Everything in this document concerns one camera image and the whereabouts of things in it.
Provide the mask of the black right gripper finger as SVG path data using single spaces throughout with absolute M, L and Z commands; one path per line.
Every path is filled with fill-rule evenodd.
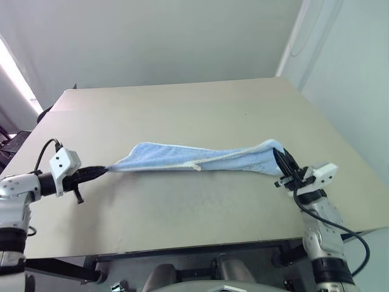
M 275 158 L 275 161 L 277 163 L 277 166 L 280 168 L 281 172 L 283 173 L 283 155 L 284 155 L 284 149 L 283 151 L 280 151 L 280 150 L 277 150 L 276 148 L 273 148 L 273 154 L 274 154 L 274 158 Z
M 283 155 L 283 168 L 283 173 L 288 176 L 291 176 L 293 173 L 297 173 L 300 170 L 300 166 L 286 149 L 284 149 Z

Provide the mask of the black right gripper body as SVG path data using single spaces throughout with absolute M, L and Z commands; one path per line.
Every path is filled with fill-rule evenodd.
M 316 178 L 313 175 L 312 167 L 303 167 L 302 169 L 281 169 L 283 176 L 274 182 L 276 188 L 284 187 L 288 191 L 301 189 L 312 184 Z

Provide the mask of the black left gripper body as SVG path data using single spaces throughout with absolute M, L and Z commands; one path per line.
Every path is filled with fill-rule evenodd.
M 87 170 L 79 169 L 73 175 L 65 177 L 62 182 L 63 192 L 73 192 L 78 204 L 82 204 L 84 202 L 78 185 L 86 182 L 86 178 Z

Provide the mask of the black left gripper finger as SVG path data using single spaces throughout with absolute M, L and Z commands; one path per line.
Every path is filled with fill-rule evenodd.
M 103 175 L 108 171 L 104 166 L 90 166 L 80 169 L 82 175 Z
M 82 173 L 79 176 L 79 183 L 85 183 L 88 181 L 92 181 L 94 179 L 97 179 L 98 177 L 104 175 L 105 171 L 93 171 L 93 172 L 86 172 Z

